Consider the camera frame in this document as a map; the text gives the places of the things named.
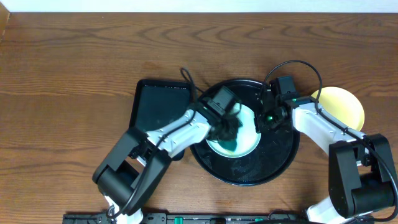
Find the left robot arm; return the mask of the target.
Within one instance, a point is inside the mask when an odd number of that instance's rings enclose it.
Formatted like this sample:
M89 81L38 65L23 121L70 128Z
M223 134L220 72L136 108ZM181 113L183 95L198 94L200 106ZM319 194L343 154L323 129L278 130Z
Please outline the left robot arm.
M94 171L92 180L109 203L106 217L116 223L140 223L149 200L173 159L187 147L215 137L232 140L239 128L240 105L223 108L194 103L179 119L143 132L128 129Z

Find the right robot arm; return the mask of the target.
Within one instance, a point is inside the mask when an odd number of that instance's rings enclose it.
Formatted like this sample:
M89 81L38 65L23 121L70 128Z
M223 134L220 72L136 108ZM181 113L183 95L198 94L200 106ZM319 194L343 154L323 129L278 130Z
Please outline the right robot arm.
M263 109L257 119L260 130L281 124L308 136L328 155L329 196L310 206L312 223L389 222L370 214L397 209L397 174L388 140L381 134L366 135L323 110L318 98L301 97L293 90L261 90Z

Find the green scouring sponge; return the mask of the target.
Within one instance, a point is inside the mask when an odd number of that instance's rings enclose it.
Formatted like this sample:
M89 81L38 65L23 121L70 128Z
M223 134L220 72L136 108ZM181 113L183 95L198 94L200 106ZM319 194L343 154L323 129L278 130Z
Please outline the green scouring sponge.
M226 154L232 154L237 150L238 144L237 140L228 140L228 141L218 141L218 145L220 149Z

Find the yellow plate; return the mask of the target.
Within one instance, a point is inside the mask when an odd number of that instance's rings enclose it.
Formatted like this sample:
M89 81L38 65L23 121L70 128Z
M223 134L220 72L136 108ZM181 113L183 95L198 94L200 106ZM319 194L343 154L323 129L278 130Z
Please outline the yellow plate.
M321 90L319 103L336 119L352 129L360 131L364 125L364 109L361 102L348 90L328 86Z

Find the light blue plate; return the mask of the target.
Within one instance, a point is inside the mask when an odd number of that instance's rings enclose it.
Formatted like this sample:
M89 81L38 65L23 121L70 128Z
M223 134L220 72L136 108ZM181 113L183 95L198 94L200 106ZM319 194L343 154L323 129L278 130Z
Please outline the light blue plate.
M238 113L238 118L242 122L242 126L239 128L237 140L237 150L232 154L226 154L218 145L218 141L206 140L210 148L217 154L228 157L228 158L239 158L251 153L259 144L261 140L261 133L256 132L254 124L254 112L249 107L236 103L231 111L232 113Z

